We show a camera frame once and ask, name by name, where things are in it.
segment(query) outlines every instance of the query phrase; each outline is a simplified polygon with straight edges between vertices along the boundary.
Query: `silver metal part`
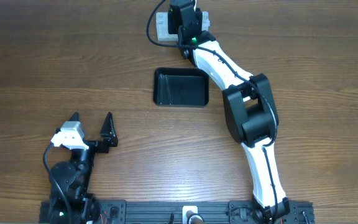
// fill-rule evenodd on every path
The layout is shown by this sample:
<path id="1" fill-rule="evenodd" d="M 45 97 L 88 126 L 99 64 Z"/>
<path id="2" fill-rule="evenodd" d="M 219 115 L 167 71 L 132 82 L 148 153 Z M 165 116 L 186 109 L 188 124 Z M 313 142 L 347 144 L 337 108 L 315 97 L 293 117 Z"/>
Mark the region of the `silver metal part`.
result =
<path id="1" fill-rule="evenodd" d="M 183 206 L 181 210 L 181 217 L 182 217 L 183 224 L 187 224 L 187 220 L 194 213 L 198 213 L 197 206 Z"/>
<path id="2" fill-rule="evenodd" d="M 89 146 L 83 142 L 84 137 L 85 130 L 79 121 L 66 121 L 50 141 L 55 147 L 63 145 L 68 149 L 87 150 Z"/>
<path id="3" fill-rule="evenodd" d="M 208 31 L 211 23 L 208 18 L 208 12 L 203 12 L 202 30 Z M 155 26 L 157 28 L 158 41 L 178 41 L 177 34 L 168 33 L 168 13 L 158 12 L 155 15 Z"/>

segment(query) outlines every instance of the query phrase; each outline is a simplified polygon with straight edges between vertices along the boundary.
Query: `wooden surface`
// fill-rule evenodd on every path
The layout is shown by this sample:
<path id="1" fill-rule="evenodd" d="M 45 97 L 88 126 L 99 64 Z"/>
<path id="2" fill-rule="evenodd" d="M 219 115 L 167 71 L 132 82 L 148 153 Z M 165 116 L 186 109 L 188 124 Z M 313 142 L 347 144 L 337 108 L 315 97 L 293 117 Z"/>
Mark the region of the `wooden surface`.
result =
<path id="1" fill-rule="evenodd" d="M 177 49 L 148 42 L 157 4 L 0 0 L 0 222 L 37 222 L 50 193 L 42 154 L 74 111 L 87 139 L 98 138 L 108 111 L 114 116 L 119 147 L 96 157 L 90 183 L 99 198 L 251 198 L 246 156 L 214 83 L 205 108 L 152 101 L 156 68 L 191 67 Z M 358 223 L 358 1 L 198 5 L 233 61 L 271 82 L 287 196 L 313 202 L 317 223 Z M 50 165 L 69 156 L 54 149 Z"/>

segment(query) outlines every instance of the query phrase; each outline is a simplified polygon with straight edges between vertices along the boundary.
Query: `wooden table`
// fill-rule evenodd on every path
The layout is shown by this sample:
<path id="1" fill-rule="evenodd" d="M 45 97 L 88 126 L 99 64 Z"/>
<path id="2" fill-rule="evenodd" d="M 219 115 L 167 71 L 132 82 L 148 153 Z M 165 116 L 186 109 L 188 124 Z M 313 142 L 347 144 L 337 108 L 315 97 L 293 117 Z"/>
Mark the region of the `wooden table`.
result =
<path id="1" fill-rule="evenodd" d="M 216 84 L 205 108 L 152 101 L 156 68 L 192 67 L 177 49 L 147 40 L 157 4 L 0 0 L 0 222 L 37 222 L 50 193 L 42 154 L 74 111 L 87 139 L 99 137 L 108 111 L 114 116 L 119 147 L 96 156 L 90 183 L 99 198 L 251 199 L 246 155 L 227 130 Z M 233 61 L 271 82 L 287 196 L 313 202 L 317 223 L 358 223 L 358 1 L 198 5 Z M 49 162 L 69 157 L 54 149 Z"/>

